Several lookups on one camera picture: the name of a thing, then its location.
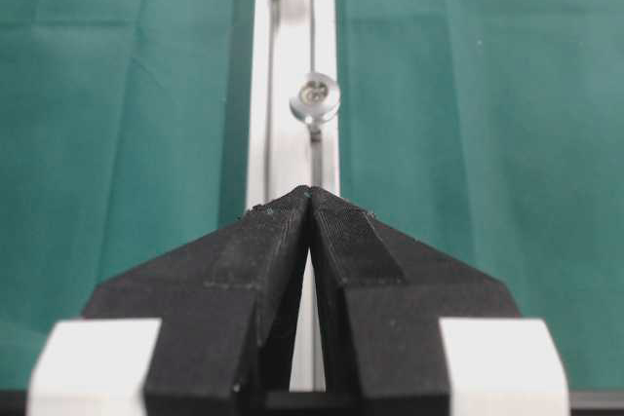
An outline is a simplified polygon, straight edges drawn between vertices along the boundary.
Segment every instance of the white block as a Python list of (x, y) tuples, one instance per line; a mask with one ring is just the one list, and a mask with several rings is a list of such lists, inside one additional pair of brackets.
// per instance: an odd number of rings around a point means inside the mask
[(30, 376), (28, 416), (145, 416), (160, 319), (60, 321)]
[(451, 416), (569, 416), (564, 368), (536, 319), (440, 319)]

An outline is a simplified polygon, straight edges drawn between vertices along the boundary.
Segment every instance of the bolt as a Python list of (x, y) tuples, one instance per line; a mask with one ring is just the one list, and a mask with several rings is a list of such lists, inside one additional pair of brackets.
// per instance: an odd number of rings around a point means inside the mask
[(302, 82), (291, 98), (291, 111), (308, 126), (312, 137), (318, 138), (321, 126), (338, 112), (340, 87), (334, 79), (318, 72), (306, 74)]

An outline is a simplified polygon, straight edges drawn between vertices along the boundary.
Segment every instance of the green cloth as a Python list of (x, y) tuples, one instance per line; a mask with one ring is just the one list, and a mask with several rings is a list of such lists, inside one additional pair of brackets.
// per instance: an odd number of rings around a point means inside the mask
[(253, 6), (0, 0), (0, 388), (96, 283), (243, 211)]
[(623, 388), (624, 0), (338, 0), (338, 30), (343, 195)]

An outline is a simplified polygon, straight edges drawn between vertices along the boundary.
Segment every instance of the white aluminum rail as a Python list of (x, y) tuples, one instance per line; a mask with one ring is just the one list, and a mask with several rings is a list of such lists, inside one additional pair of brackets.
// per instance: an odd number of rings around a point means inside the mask
[[(339, 195), (337, 117), (320, 127), (317, 124), (329, 116), (314, 122), (306, 119), (308, 129), (289, 106), (292, 98), (305, 95), (302, 89), (306, 85), (319, 85), (310, 81), (310, 72), (326, 76), (312, 75), (312, 79), (323, 80), (321, 95), (314, 95), (313, 100), (334, 97), (327, 93), (328, 86), (334, 90), (332, 82), (337, 80), (335, 0), (255, 0), (248, 208), (281, 197), (300, 184), (319, 185)], [(308, 257), (291, 390), (324, 388), (314, 278)]]

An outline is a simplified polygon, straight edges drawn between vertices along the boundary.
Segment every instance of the metal screw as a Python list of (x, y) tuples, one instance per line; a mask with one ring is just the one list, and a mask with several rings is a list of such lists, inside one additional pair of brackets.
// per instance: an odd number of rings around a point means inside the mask
[(340, 107), (340, 87), (334, 79), (318, 72), (310, 72), (303, 78), (303, 85), (291, 98), (291, 111), (305, 123), (314, 138), (321, 126), (333, 119)]

